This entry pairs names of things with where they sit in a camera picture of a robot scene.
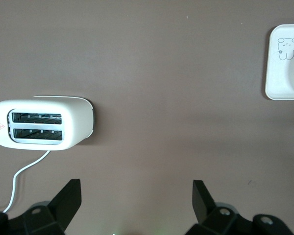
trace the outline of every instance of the white plate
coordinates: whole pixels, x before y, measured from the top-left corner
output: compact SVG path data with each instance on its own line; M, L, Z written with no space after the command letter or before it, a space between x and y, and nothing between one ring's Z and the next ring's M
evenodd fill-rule
M276 27L269 41L266 94L274 100L294 100L294 24Z

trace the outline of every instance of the white cable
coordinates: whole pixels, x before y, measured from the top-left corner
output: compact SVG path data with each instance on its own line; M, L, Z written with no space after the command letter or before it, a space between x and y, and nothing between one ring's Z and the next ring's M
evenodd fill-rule
M41 156L39 159L37 159L36 161L34 161L31 164L28 164L27 166L24 166L22 169L20 169L18 172L15 173L15 175L13 176L13 186L12 186L12 195L11 195L11 199L10 199L10 203L9 205L5 208L5 210L3 211L3 213L6 213L10 207L12 206L13 200L14 200L14 196L15 196L15 188L16 188L16 178L18 177L18 175L25 171L26 169L30 168L31 166L39 163L42 159L44 159L48 154L50 153L50 150L48 150L43 156Z

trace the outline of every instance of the brown table surface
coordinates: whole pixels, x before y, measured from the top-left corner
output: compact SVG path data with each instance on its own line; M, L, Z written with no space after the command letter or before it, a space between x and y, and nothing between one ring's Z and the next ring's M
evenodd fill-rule
M10 218L79 178L67 235L182 235L197 179L294 232L294 101L264 92L280 24L294 24L294 0L0 1L0 101L82 96L98 119L22 174ZM41 155L0 146L0 209Z

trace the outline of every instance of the toaster slot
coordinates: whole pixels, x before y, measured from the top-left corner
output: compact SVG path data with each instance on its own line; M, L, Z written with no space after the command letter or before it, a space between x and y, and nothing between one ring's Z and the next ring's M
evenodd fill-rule
M61 141L61 130L14 129L15 139Z
M12 113L14 123L62 124L61 114Z

